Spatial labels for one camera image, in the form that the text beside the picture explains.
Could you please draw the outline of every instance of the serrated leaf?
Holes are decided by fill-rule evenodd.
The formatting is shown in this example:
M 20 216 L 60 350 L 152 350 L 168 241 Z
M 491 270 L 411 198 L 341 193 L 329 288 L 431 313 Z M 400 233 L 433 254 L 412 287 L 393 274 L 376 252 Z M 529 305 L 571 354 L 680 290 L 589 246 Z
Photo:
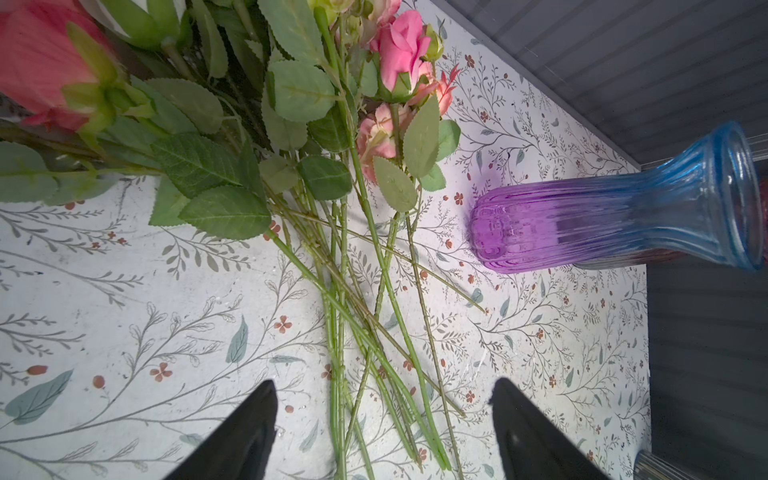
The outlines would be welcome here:
M 237 329 L 232 340 L 230 340 L 230 348 L 227 350 L 227 363 L 237 363 L 245 356 L 245 351 L 248 348 L 248 324 L 245 323 L 245 318 L 240 320 L 240 328 Z
M 162 138 L 152 144 L 152 151 L 168 178 L 187 198 L 225 183 L 239 183 L 237 159 L 200 135 Z
M 453 120 L 441 120 L 438 136 L 437 161 L 447 158 L 458 148 L 458 141 L 462 137 L 462 129 Z
M 266 204 L 241 187 L 224 185 L 190 200 L 179 218 L 219 238 L 247 240 L 264 233 L 272 217 Z
M 315 440 L 317 439 L 317 427 L 319 426 L 319 424 L 320 424 L 320 420 L 315 420 L 315 426 L 312 427 L 312 430 L 310 430 L 309 435 L 307 435 L 306 438 L 299 445 L 299 450 L 301 452 L 307 453 L 312 448 L 312 445 L 315 445 Z
M 170 100 L 146 82 L 131 76 L 131 85 L 143 91 L 151 100 L 155 112 L 152 121 L 169 134 L 194 133 L 197 131 L 192 121 Z
M 276 194 L 288 190 L 299 181 L 299 174 L 288 161 L 280 155 L 268 154 L 259 164 L 261 178 Z
M 402 140 L 403 161 L 414 177 L 424 177 L 435 165 L 439 136 L 440 107 L 437 95 L 430 95 L 411 120 Z
M 292 57 L 312 65 L 325 63 L 320 32 L 306 0 L 259 0 L 259 10 Z
M 16 425 L 34 422 L 64 392 L 71 376 L 72 370 L 68 370 L 49 382 L 33 386 L 8 402 L 5 414 L 11 417 Z
M 33 202 L 56 193 L 58 184 L 40 154 L 30 147 L 0 142 L 0 202 Z
M 408 175 L 389 160 L 373 158 L 373 173 L 379 182 L 384 200 L 398 212 L 411 210 L 418 200 L 416 189 Z
M 308 123 L 310 136 L 320 147 L 338 153 L 349 148 L 349 135 L 338 104 L 334 104 L 326 116 Z
M 502 303 L 501 309 L 499 309 L 498 314 L 501 316 L 507 316 L 507 312 L 509 311 L 509 298 Z
M 64 205 L 98 197 L 118 182 L 119 175 L 95 175 L 93 172 L 72 172 L 55 177 L 58 190 L 45 199 L 47 205 Z
M 181 78 L 152 78 L 147 83 L 183 111 L 201 133 L 212 135 L 221 128 L 224 109 L 207 88 Z
M 299 150 L 306 144 L 306 124 L 288 121 L 280 117 L 270 106 L 266 85 L 261 96 L 261 119 L 266 128 L 266 136 L 277 150 Z
M 362 75 L 360 77 L 360 92 L 366 97 L 376 95 L 379 90 L 379 74 L 376 72 L 376 66 L 372 61 L 367 61 L 362 65 Z
M 168 177 L 161 177 L 149 224 L 154 227 L 181 225 L 184 222 L 179 219 L 179 213 L 188 203 L 189 199 L 181 194 L 173 182 L 168 180 Z
M 436 192 L 445 188 L 445 176 L 440 166 L 432 165 L 432 169 L 424 177 L 419 178 L 419 184 L 428 192 Z
M 352 175 L 340 161 L 310 155 L 299 162 L 299 173 L 316 200 L 337 200 L 352 191 Z
M 222 78 L 227 74 L 228 60 L 227 48 L 219 28 L 203 0 L 192 0 L 192 10 L 197 20 L 200 39 L 203 41 L 203 58 L 208 67 L 208 74 L 213 78 Z
M 270 73 L 274 75 L 275 111 L 280 117 L 300 123 L 319 120 L 336 102 L 330 78 L 310 63 L 276 61 L 270 63 Z

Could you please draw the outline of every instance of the flower stem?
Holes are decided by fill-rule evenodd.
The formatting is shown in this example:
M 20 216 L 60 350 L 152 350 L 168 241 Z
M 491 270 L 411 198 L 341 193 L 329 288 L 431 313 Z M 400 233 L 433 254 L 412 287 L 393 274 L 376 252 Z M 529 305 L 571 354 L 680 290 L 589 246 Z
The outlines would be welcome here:
M 406 229 L 408 230 L 408 247 L 411 250 L 411 258 L 416 257 L 416 247 L 413 244 L 413 225 L 411 225 L 411 216 L 406 214 Z M 432 360 L 435 363 L 435 371 L 437 372 L 437 383 L 440 386 L 440 390 L 445 390 L 445 386 L 442 383 L 442 373 L 440 371 L 440 365 L 437 360 L 437 349 L 435 348 L 435 337 L 432 335 L 432 326 L 429 324 L 429 312 L 427 311 L 426 303 L 424 302 L 424 291 L 422 289 L 421 275 L 419 274 L 419 266 L 415 261 L 411 262 L 413 267 L 413 276 L 415 278 L 416 290 L 419 292 L 419 303 L 422 306 L 422 315 L 424 316 L 424 328 L 427 332 L 427 338 L 429 338 L 429 350 L 432 352 Z M 462 460 L 458 456 L 458 444 L 456 443 L 456 437 L 453 433 L 453 427 L 451 426 L 451 413 L 448 411 L 448 403 L 445 401 L 445 396 L 442 396 L 442 411 L 445 414 L 445 422 L 448 424 L 448 434 L 451 436 L 451 446 L 453 447 L 453 455 L 456 460 L 456 470 L 458 473 L 458 480 L 464 480 L 464 472 L 462 471 Z

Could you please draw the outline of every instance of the leaf pattern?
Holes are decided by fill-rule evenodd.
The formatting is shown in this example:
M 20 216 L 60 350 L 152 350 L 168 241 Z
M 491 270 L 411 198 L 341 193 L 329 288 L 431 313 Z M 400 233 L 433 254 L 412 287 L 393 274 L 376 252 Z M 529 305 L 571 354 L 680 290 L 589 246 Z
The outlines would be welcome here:
M 644 267 L 498 275 L 472 255 L 465 219 L 479 196 L 501 185 L 632 167 L 428 0 L 404 3 L 443 22 L 448 39 L 437 73 L 461 69 L 445 117 L 461 125 L 462 139 L 441 161 L 447 187 L 423 194 L 414 237 L 423 266 L 487 309 L 467 306 L 431 274 L 422 281 L 435 360 L 447 394 L 466 413 L 452 417 L 465 475 L 503 476 L 488 400 L 494 380 L 507 376 L 612 478 L 631 478 L 637 451 L 650 444 Z M 261 236 L 233 242 L 189 226 L 148 226 L 156 182 L 121 179 L 83 204 L 0 205 L 0 406 L 10 422 L 0 442 L 24 456 L 7 455 L 4 467 L 23 478 L 46 475 L 41 466 L 58 480 L 160 478 L 270 378 L 280 430 L 266 477 L 332 476 L 327 379 L 335 372 L 316 291 Z M 389 210 L 381 197 L 371 201 L 386 234 Z M 350 228 L 365 234 L 352 198 L 349 212 Z M 272 229 L 282 236 L 278 225 Z M 396 243 L 403 253 L 404 236 L 400 230 Z M 362 240 L 349 248 L 372 308 L 375 254 Z M 395 258 L 390 273 L 422 364 L 431 366 L 412 268 Z M 379 319 L 402 340 L 388 300 Z M 405 360 L 391 355 L 406 386 L 417 387 Z M 364 361 L 350 341 L 345 374 L 353 396 Z M 25 416 L 13 404 L 55 381 L 65 371 L 59 366 L 74 365 L 47 407 Z M 366 419 L 376 477 L 438 478 L 428 452 L 422 473 L 397 445 L 373 377 L 358 418 Z M 426 393 L 439 410 L 440 395 Z M 9 411 L 45 417 L 17 424 Z M 435 421 L 447 435 L 442 415 Z M 359 453 L 350 452 L 349 476 L 360 480 Z

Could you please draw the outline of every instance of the purple glass vase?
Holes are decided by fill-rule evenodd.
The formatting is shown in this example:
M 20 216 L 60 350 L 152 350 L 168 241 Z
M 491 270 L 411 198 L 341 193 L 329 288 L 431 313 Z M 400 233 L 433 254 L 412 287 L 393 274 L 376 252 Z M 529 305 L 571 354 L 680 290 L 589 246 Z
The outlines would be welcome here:
M 653 249 L 755 270 L 763 255 L 755 170 L 733 122 L 639 174 L 492 190 L 475 205 L 470 230 L 475 255 L 499 273 Z

